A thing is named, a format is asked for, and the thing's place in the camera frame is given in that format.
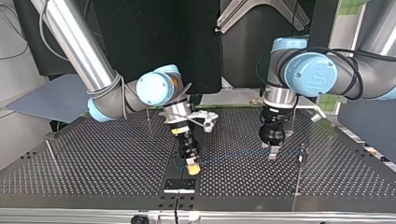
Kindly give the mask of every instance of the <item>black cable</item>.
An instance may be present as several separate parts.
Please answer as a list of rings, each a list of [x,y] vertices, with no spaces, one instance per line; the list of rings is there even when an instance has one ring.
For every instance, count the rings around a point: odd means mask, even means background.
[[[296,18],[297,6],[298,0],[296,0],[296,4],[294,5],[293,17],[291,19],[291,37],[294,37],[294,19]]]
[[[15,55],[8,56],[8,57],[0,58],[0,60],[6,60],[6,59],[12,59],[12,58],[19,57],[19,56],[21,56],[22,54],[24,54],[28,49],[29,49],[29,45],[26,44],[26,47],[25,47],[25,49],[24,49],[22,52],[17,53],[17,54],[15,54]]]
[[[354,59],[354,58],[349,58],[352,62],[353,62],[353,64],[359,69],[359,64],[358,64],[358,62]],[[345,95],[345,94],[347,94],[350,90],[352,90],[352,88],[355,86],[355,84],[356,84],[356,81],[357,81],[357,76],[356,76],[356,73],[353,73],[353,77],[352,77],[352,79],[350,80],[350,82],[349,82],[349,85],[346,87],[346,89],[343,91],[343,92],[341,92],[340,93],[340,95]]]
[[[377,59],[377,60],[386,61],[386,62],[396,62],[396,57],[375,54],[375,53],[368,52],[368,51],[365,51],[365,50],[362,50],[362,49],[358,49],[358,50],[353,50],[353,49],[334,49],[334,50],[335,51],[339,51],[339,52],[353,53],[353,54],[360,55],[360,56],[363,56],[363,57]]]
[[[350,100],[358,100],[363,96],[363,92],[364,92],[364,86],[363,86],[363,79],[361,77],[361,73],[359,72],[359,68],[357,66],[355,66],[349,59],[347,56],[339,53],[337,50],[335,49],[328,49],[328,48],[323,48],[323,47],[309,47],[309,48],[305,48],[305,49],[298,49],[296,51],[294,51],[292,54],[290,54],[283,62],[282,64],[279,66],[279,68],[277,69],[277,75],[279,77],[279,80],[282,84],[286,85],[286,83],[282,80],[282,78],[280,77],[281,72],[283,70],[283,68],[285,67],[286,63],[288,63],[292,58],[294,58],[295,56],[306,52],[306,51],[311,51],[311,52],[322,52],[325,51],[326,53],[330,52],[332,54],[334,54],[335,56],[339,57],[340,59],[342,59],[345,63],[347,63],[353,70],[354,74],[356,74],[356,77],[359,81],[359,93],[356,97],[352,97],[349,98]]]
[[[177,195],[177,199],[176,199],[176,206],[175,206],[175,223],[178,224],[178,215],[177,215],[177,205],[178,205],[178,195]]]

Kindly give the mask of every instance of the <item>white wall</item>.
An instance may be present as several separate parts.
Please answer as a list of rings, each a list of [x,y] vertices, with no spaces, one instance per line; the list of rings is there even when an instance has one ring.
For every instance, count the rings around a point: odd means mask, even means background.
[[[12,0],[2,0],[12,6]],[[18,20],[1,7],[20,29]],[[0,59],[22,52],[26,41],[10,27],[0,13]],[[30,50],[13,59],[0,60],[0,169],[15,161],[21,154],[36,147],[50,131],[49,121],[4,109],[12,100],[45,83],[38,74]]]

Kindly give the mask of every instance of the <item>metal rod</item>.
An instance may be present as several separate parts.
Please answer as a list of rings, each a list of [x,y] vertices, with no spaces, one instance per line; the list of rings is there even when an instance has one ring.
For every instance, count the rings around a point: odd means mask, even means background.
[[[47,0],[31,0],[41,13]],[[115,74],[73,0],[48,0],[45,22],[88,91],[109,86]]]
[[[46,140],[47,147],[49,148],[49,154],[53,160],[56,160],[55,154],[53,154],[52,147],[50,146],[50,141]]]

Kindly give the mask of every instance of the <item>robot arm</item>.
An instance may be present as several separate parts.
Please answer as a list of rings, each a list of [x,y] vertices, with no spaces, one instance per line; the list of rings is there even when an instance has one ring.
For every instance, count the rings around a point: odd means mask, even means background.
[[[189,170],[191,167],[191,175],[198,174],[199,146],[192,135],[192,122],[196,122],[193,120],[195,118],[205,119],[202,126],[206,132],[211,132],[217,115],[205,111],[193,112],[187,100],[188,87],[184,88],[177,67],[166,65],[125,84],[98,47],[73,0],[31,2],[43,15],[92,96],[88,102],[91,116],[104,122],[126,117],[126,114],[152,105],[162,105],[166,122],[180,141],[180,157],[186,159]]]
[[[318,97],[344,95],[356,99],[396,99],[396,2],[386,1],[358,51],[308,48],[303,38],[278,38],[271,52],[264,95],[262,141],[279,146],[285,139],[284,118],[297,101],[297,94]],[[345,57],[339,52],[354,52]]]

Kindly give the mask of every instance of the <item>cable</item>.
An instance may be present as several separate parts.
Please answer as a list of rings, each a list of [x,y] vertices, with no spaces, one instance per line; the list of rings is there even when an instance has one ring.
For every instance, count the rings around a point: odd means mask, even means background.
[[[22,54],[24,54],[28,49],[29,49],[29,45],[26,43],[26,47],[25,47],[25,49],[22,52],[17,53],[15,55],[7,56],[7,57],[4,57],[4,58],[0,58],[0,60],[6,60],[6,59],[12,59],[12,58],[19,57]]]
[[[5,7],[5,8],[8,9],[9,11],[11,11],[12,14],[14,14],[16,18],[18,18],[17,12],[16,12],[16,11],[14,10],[14,8],[12,8],[11,6],[9,6],[9,5],[5,4],[5,3],[0,2],[0,7]],[[12,23],[12,21],[8,18],[8,16],[6,15],[6,13],[5,13],[3,10],[0,10],[0,12],[1,12],[2,15],[6,18],[6,20],[7,20],[8,23],[11,25],[11,27],[14,29],[14,31],[18,34],[18,36],[20,36],[24,41],[26,41],[25,38],[24,38],[23,32],[22,32],[22,31],[20,32],[20,31],[17,29],[17,27],[15,27],[14,23]],[[19,52],[19,53],[15,54],[15,55],[11,55],[11,56],[7,56],[7,57],[0,58],[0,60],[6,60],[6,59],[17,58],[17,57],[21,56],[22,54],[24,54],[28,49],[29,49],[29,44],[28,44],[27,41],[26,41],[26,46],[25,46],[25,48],[24,48],[24,50],[23,50],[22,52]]]
[[[104,89],[101,89],[99,91],[87,91],[87,94],[91,96],[93,100],[100,99],[107,95],[109,92],[113,91],[115,87],[121,82],[121,100],[122,100],[122,115],[124,116],[125,119],[127,119],[127,114],[126,114],[126,103],[125,103],[125,90],[127,90],[129,93],[131,93],[133,96],[137,97],[129,88],[128,86],[125,85],[123,77],[116,71],[116,78],[114,78],[113,82],[107,86]]]
[[[260,81],[262,81],[262,83],[265,84],[265,80],[264,80],[262,77],[259,76],[259,73],[261,73],[261,72],[262,72],[262,69],[264,68],[264,66],[268,64],[268,61],[269,61],[268,57],[267,57],[267,61],[261,66],[260,71],[258,71],[258,66],[259,66],[260,62],[262,61],[262,56],[264,55],[264,53],[266,53],[266,52],[263,52],[263,53],[262,53],[262,55],[260,56],[259,61],[256,63],[256,77],[257,77]]]
[[[14,8],[12,8],[11,6],[0,2],[0,7],[5,7],[6,9],[8,9],[9,11],[12,12],[12,14],[14,14],[15,18],[18,18],[18,14],[17,11],[14,10]],[[17,29],[17,27],[15,27],[14,23],[12,23],[12,21],[8,18],[8,16],[6,15],[6,13],[3,10],[0,10],[0,12],[3,14],[3,16],[6,18],[6,20],[8,21],[8,23],[11,25],[11,27],[15,30],[15,32],[23,39],[25,40],[23,31],[19,31]]]
[[[358,100],[363,96],[363,92],[364,92],[364,86],[363,86],[363,79],[361,77],[361,73],[359,72],[359,68],[357,66],[355,66],[349,59],[348,57],[344,56],[343,54],[339,53],[337,50],[335,49],[328,49],[328,48],[323,48],[323,47],[309,47],[309,48],[305,48],[305,49],[298,49],[296,51],[294,51],[292,54],[290,54],[288,57],[286,57],[286,59],[281,63],[281,65],[279,66],[279,68],[277,69],[277,74],[279,76],[279,80],[281,81],[281,83],[283,85],[286,85],[284,83],[284,81],[282,80],[282,78],[280,78],[281,75],[281,71],[283,70],[283,68],[285,67],[285,65],[295,56],[306,52],[306,51],[313,51],[313,52],[320,52],[320,53],[332,53],[334,55],[336,55],[337,57],[339,57],[340,59],[342,59],[345,63],[347,63],[352,70],[354,71],[354,74],[356,75],[358,81],[359,81],[359,93],[356,97],[353,98],[349,98],[350,100]]]
[[[267,148],[261,148],[261,149],[239,149],[237,151],[228,152],[228,153],[224,153],[224,154],[222,154],[220,156],[213,157],[213,158],[211,158],[211,159],[209,159],[207,161],[202,161],[200,164],[201,165],[207,165],[207,164],[209,164],[210,162],[213,162],[213,161],[218,161],[218,160],[225,159],[225,158],[231,158],[231,157],[239,156],[240,154],[249,153],[249,152],[252,152],[251,155],[256,155],[256,154],[260,155],[262,153],[264,153],[264,154],[268,153],[268,149]]]
[[[334,49],[334,50],[335,51],[339,51],[339,52],[353,53],[353,54],[360,55],[360,56],[363,56],[363,57],[373,58],[373,59],[386,61],[386,62],[396,62],[396,57],[375,54],[375,53],[368,52],[368,51],[365,51],[365,50],[362,50],[362,49],[358,49],[358,50],[353,50],[353,49]]]
[[[293,17],[291,19],[291,37],[294,37],[294,19],[296,18],[297,6],[298,0],[296,0],[296,4],[294,5]]]
[[[67,58],[65,58],[64,56],[60,55],[59,53],[57,53],[51,46],[50,44],[47,42],[46,37],[44,36],[44,29],[43,29],[43,20],[44,20],[44,15],[47,12],[47,6],[48,6],[49,0],[45,0],[43,8],[41,9],[41,13],[40,13],[40,18],[38,20],[38,29],[40,31],[40,37],[41,40],[43,40],[44,45],[47,47],[47,49],[53,53],[55,56],[57,56],[60,59],[63,59],[67,62],[69,62],[69,60]]]
[[[177,206],[178,206],[178,195],[177,195],[177,199],[176,199],[176,204],[175,204],[175,223],[178,224],[178,215],[177,215]]]

